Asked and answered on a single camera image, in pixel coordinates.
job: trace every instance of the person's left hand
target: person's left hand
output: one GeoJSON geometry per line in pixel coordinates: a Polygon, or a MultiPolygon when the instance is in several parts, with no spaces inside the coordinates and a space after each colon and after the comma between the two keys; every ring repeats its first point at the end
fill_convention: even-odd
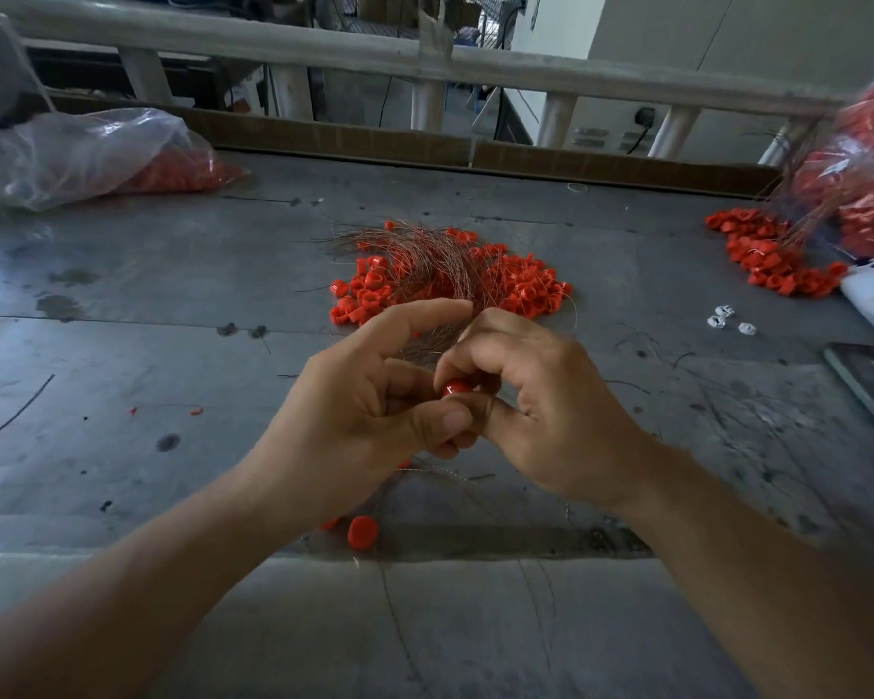
{"type": "Polygon", "coordinates": [[[471,302],[454,299],[392,306],[307,361],[234,471],[271,534],[300,534],[347,513],[420,451],[453,458],[475,444],[466,405],[438,399],[431,371],[395,359],[414,333],[471,315],[471,302]]]}

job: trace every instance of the horizontal rail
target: horizontal rail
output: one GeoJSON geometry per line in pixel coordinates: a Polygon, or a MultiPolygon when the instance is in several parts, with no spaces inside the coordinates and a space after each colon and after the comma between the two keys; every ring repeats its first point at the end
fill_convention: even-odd
{"type": "Polygon", "coordinates": [[[0,0],[18,33],[34,39],[132,46],[323,69],[456,81],[551,93],[817,119],[848,93],[726,73],[455,46],[422,56],[405,39],[175,12],[121,0],[0,0]]]}

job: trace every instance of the brown wooden board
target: brown wooden board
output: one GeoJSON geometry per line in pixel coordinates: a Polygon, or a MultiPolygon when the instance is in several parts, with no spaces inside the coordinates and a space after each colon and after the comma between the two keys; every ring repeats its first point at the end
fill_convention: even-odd
{"type": "MultiPolygon", "coordinates": [[[[102,100],[71,94],[58,94],[53,98],[59,111],[73,114],[138,105],[127,100],[102,100]]],[[[766,198],[780,181],[779,172],[769,166],[684,164],[411,130],[296,122],[195,108],[169,106],[163,109],[181,117],[189,128],[217,149],[444,167],[456,171],[634,186],[739,199],[766,198]]]]}

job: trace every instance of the person's right hand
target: person's right hand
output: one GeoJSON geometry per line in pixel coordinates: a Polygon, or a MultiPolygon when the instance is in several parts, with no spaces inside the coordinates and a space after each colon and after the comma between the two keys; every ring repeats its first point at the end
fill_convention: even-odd
{"type": "Polygon", "coordinates": [[[436,390],[457,377],[482,384],[454,395],[476,415],[470,429],[549,492],[616,512],[665,456],[666,447],[631,419],[582,345],[521,316],[483,311],[437,364],[436,390]],[[499,375],[517,388],[518,409],[495,396],[499,375]]]}

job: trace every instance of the plastic bag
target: plastic bag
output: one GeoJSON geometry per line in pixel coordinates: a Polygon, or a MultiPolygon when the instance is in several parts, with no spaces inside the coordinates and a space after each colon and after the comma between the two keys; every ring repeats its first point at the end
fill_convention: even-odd
{"type": "Polygon", "coordinates": [[[0,130],[0,206],[46,210],[110,193],[211,191],[248,172],[153,108],[47,113],[0,130]]]}
{"type": "Polygon", "coordinates": [[[804,211],[794,229],[802,235],[824,227],[841,251],[874,257],[874,83],[837,120],[790,181],[790,197],[804,211]]]}

